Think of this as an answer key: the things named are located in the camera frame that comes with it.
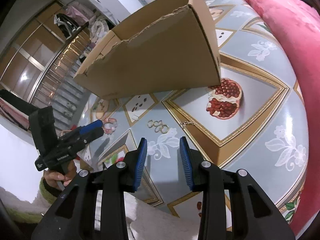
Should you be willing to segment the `left hand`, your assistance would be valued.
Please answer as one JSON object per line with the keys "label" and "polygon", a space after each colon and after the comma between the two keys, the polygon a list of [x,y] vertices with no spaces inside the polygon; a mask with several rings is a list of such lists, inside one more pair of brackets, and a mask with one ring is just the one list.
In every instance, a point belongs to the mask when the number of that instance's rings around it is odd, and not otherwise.
{"label": "left hand", "polygon": [[67,173],[61,174],[57,171],[45,170],[44,179],[50,187],[61,190],[58,185],[58,182],[61,182],[65,187],[76,176],[76,166],[73,160],[68,164],[67,171]]}

